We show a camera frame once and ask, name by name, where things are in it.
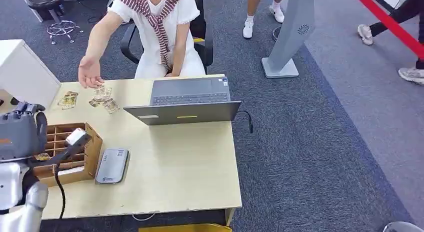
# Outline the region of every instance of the chair armrest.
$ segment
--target chair armrest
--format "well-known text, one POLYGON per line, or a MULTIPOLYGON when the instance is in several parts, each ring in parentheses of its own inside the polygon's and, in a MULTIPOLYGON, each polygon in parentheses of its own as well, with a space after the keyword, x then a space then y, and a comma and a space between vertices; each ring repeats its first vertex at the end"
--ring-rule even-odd
POLYGON ((136 32, 136 24, 130 24, 128 26, 128 29, 126 29, 125 34, 123 35, 121 41, 120 41, 120 51, 122 54, 127 57, 129 60, 134 62, 135 64, 138 64, 140 62, 140 59, 137 58, 133 53, 130 51, 130 44, 131 40, 133 39, 134 33, 136 32))
POLYGON ((210 66, 214 62, 214 35, 212 34, 212 24, 206 26, 206 34, 204 36, 204 57, 205 66, 210 66))

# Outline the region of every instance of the white sneaker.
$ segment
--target white sneaker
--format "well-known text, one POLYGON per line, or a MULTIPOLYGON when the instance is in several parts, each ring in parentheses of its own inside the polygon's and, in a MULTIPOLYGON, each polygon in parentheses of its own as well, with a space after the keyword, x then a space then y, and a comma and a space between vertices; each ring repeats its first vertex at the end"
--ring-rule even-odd
POLYGON ((424 69, 400 68, 397 73, 406 81, 415 82, 424 86, 424 69))
POLYGON ((281 7, 280 6, 274 8, 274 6, 270 5, 269 6, 269 11, 271 11, 271 13, 274 15, 275 20, 278 23, 282 23, 284 21, 284 14, 281 11, 281 7))
POLYGON ((374 44, 373 34, 371 33, 371 29, 366 24, 360 24, 358 26, 358 35, 362 38, 362 42, 367 46, 374 44))
POLYGON ((253 20, 246 20, 244 22, 244 29, 243 29, 243 37, 245 39, 252 38, 253 33, 253 20))

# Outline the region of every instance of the wooden box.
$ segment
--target wooden box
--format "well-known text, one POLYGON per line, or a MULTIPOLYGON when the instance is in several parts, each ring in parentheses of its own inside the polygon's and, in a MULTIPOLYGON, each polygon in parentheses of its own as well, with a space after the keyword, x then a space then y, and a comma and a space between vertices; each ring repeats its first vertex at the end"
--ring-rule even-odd
MULTIPOLYGON (((50 157, 53 157, 63 152, 68 146, 66 138, 76 128, 85 130, 87 134, 91 136, 91 139, 88 141, 85 147, 81 149, 81 151, 60 163, 60 171, 77 167, 83 167, 83 170, 60 174, 59 180, 61 184, 69 184, 83 180, 92 180, 96 176, 103 140, 88 123, 48 125, 45 153, 47 153, 50 157)), ((38 166, 34 168, 34 174, 42 183, 48 185, 49 187, 53 187, 57 186, 55 180, 55 170, 56 165, 38 166)))

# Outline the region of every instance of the gray carpet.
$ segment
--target gray carpet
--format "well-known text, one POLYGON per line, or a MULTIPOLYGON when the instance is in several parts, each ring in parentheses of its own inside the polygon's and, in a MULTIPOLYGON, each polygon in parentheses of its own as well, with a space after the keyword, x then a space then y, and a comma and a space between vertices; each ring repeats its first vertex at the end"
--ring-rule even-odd
MULTIPOLYGON (((99 10, 104 3, 85 2, 99 10)), ((263 0, 258 10, 253 38, 245 40, 246 0, 205 0, 215 46, 209 73, 229 77, 232 96, 243 101, 255 125, 249 134, 245 117, 233 123, 243 200, 234 231, 377 232, 392 221, 412 222, 305 46, 294 57, 298 78, 264 77, 260 58, 271 51, 271 31, 278 26, 266 4, 263 0)), ((69 18, 88 31, 91 25, 85 21, 92 12, 75 4, 66 7, 69 18)), ((64 39, 52 46, 44 32, 48 23, 39 24, 21 0, 0 0, 0 23, 7 25, 0 39, 25 39, 61 81, 76 81, 88 33, 78 35, 74 44, 64 39)), ((102 59, 106 79, 134 76, 135 65, 119 52, 124 30, 115 33, 102 59)), ((58 231, 135 232, 141 226, 205 222, 221 224, 221 211, 163 214, 148 222, 128 216, 44 221, 42 231, 61 225, 58 231)))
MULTIPOLYGON (((359 24, 376 18, 358 0, 315 0, 306 42, 341 104, 417 224, 424 227, 424 86, 397 71, 417 60, 390 31, 362 44, 359 24)), ((418 38, 418 18, 401 25, 418 38)))

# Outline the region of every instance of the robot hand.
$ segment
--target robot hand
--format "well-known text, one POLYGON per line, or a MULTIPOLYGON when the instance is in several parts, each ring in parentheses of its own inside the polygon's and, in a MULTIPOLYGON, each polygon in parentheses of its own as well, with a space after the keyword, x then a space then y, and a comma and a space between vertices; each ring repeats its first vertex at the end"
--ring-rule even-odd
POLYGON ((45 108, 20 102, 15 110, 0 114, 0 163, 20 161, 44 151, 47 142, 45 108))

